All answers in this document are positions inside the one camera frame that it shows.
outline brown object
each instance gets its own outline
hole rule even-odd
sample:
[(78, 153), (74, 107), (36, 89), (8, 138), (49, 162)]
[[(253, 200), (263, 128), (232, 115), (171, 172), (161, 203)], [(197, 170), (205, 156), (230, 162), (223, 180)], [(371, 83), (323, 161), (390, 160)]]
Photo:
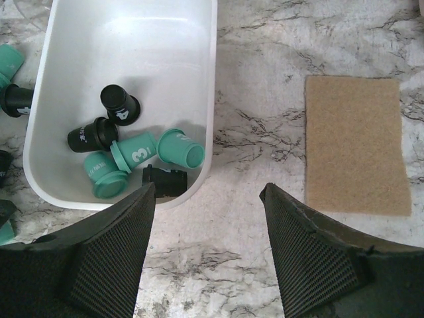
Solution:
[(328, 212), (411, 214), (398, 81), (311, 76), (306, 117), (307, 205)]

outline white container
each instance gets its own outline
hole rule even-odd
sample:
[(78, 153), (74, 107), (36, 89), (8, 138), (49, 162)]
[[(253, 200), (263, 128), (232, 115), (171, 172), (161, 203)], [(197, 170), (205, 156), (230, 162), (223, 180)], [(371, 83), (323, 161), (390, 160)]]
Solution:
[(140, 119), (119, 127), (120, 139), (181, 128), (204, 145), (202, 168), (189, 171), (189, 189), (157, 209), (175, 207), (205, 181), (212, 160), (217, 0), (55, 0), (41, 57), (24, 149), (24, 169), (44, 200), (69, 209), (102, 210), (141, 186), (147, 164), (130, 175), (120, 197), (91, 193), (68, 133), (106, 110), (101, 90), (115, 83), (142, 104)]

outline marble countertop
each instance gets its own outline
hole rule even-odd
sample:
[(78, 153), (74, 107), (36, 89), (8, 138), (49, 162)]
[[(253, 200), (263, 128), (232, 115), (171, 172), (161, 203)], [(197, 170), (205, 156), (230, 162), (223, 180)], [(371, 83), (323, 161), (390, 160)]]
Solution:
[[(12, 0), (0, 6), (0, 43), (27, 57), (15, 82), (34, 87), (44, 33)], [(219, 0), (212, 169), (189, 201), (156, 213), (135, 317), (284, 316), (258, 196), (274, 182), (303, 200), (303, 91), (310, 74), (401, 82), (411, 216), (329, 215), (377, 237), (424, 246), (423, 22), (418, 0)], [(27, 120), (0, 114), (0, 149), (16, 158), (0, 199), (19, 208), (23, 242), (93, 213), (51, 206), (31, 190), (22, 162)]]

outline printed number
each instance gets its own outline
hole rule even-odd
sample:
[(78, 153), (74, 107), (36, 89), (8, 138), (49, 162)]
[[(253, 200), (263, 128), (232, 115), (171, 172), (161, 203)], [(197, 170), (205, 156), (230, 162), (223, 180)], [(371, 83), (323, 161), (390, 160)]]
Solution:
[(132, 153), (132, 159), (134, 160), (134, 162), (140, 162), (140, 158), (144, 160), (147, 158), (149, 154), (152, 154), (149, 147), (146, 149), (141, 148), (141, 149), (138, 149), (138, 151), (134, 151)]
[(190, 138), (188, 138), (186, 135), (184, 135), (184, 134), (177, 134), (177, 137), (179, 138), (179, 139), (181, 139), (181, 140), (184, 140), (184, 141), (189, 141), (189, 140), (191, 140)]
[(31, 109), (28, 108), (28, 107), (25, 107), (25, 108), (17, 109), (17, 111), (20, 114), (28, 115), (30, 113)]
[(120, 120), (124, 121), (128, 118), (129, 112), (125, 111), (124, 113), (116, 113)]

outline gray marble vein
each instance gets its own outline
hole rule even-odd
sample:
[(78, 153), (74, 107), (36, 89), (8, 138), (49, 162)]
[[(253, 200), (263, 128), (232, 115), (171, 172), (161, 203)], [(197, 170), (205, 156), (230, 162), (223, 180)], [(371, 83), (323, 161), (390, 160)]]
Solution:
[[(0, 43), (27, 62), (33, 87), (44, 34), (12, 0), (0, 1)], [(275, 182), (303, 200), (308, 75), (396, 78), (410, 217), (329, 213), (388, 240), (424, 246), (424, 18), (417, 0), (219, 0), (213, 166), (185, 204), (157, 212), (135, 317), (283, 317), (258, 194)], [(75, 223), (91, 211), (43, 202), (22, 163), (27, 118), (0, 114), (0, 149), (16, 158), (0, 199), (19, 208), (17, 240)]]

